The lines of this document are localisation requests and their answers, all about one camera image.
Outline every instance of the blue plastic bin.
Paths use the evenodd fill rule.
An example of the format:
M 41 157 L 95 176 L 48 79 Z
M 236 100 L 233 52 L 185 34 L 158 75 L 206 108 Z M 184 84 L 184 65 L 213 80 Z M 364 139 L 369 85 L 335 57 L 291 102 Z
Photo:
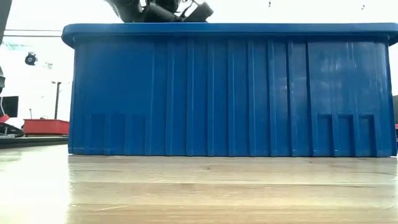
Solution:
M 69 153 L 397 154 L 397 24 L 74 24 Z

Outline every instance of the overexposed background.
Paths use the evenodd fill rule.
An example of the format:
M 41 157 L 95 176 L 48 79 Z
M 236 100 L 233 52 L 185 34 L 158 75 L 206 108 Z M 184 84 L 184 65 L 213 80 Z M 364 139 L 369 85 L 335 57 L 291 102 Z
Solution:
M 398 22 L 398 0 L 207 0 L 215 13 L 209 22 L 265 23 L 352 23 Z M 21 118 L 53 118 L 56 85 L 62 81 L 58 118 L 69 120 L 73 50 L 59 37 L 16 37 L 17 35 L 60 35 L 72 23 L 121 22 L 103 0 L 13 0 L 7 37 L 0 48 L 0 64 L 6 75 L 2 95 L 19 95 Z M 54 30 L 54 31 L 12 31 Z M 27 52 L 37 52 L 40 64 L 24 64 Z M 398 95 L 398 46 L 390 48 L 392 92 Z M 52 63 L 49 70 L 45 63 Z

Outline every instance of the red container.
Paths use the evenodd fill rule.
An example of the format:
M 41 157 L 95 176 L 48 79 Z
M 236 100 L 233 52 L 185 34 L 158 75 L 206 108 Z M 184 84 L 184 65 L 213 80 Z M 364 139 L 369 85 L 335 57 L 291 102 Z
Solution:
M 68 134 L 69 122 L 55 119 L 25 119 L 26 134 Z

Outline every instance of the bin rim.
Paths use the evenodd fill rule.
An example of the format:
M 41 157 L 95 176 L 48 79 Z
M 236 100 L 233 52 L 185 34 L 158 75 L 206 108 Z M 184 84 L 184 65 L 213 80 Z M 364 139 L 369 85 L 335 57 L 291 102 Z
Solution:
M 396 23 L 355 24 L 260 24 L 260 23 L 127 23 L 70 24 L 62 40 L 74 48 L 78 35 L 180 35 L 180 34 L 268 34 L 268 35 L 376 35 L 389 45 L 398 42 Z

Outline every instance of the wooden table surface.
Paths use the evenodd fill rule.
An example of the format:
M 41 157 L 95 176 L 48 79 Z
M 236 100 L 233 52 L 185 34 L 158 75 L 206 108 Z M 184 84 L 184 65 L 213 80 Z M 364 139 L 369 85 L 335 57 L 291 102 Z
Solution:
M 398 223 L 397 158 L 0 150 L 0 223 Z

